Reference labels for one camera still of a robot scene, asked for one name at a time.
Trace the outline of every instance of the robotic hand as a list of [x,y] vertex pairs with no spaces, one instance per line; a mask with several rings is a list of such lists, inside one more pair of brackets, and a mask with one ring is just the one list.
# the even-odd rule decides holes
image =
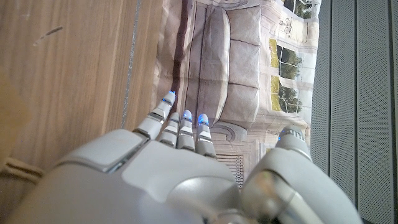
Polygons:
[[241,192],[216,160],[208,119],[163,123],[169,92],[133,131],[111,131],[57,162],[8,223],[362,223],[343,191],[312,163],[302,133],[280,134]]

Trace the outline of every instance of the wooden floor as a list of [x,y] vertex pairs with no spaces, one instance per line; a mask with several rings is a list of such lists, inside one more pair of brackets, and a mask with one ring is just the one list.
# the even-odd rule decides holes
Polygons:
[[[30,114],[11,157],[49,170],[122,121],[133,129],[150,110],[161,10],[161,0],[0,1],[0,72]],[[0,176],[0,222],[32,187]]]

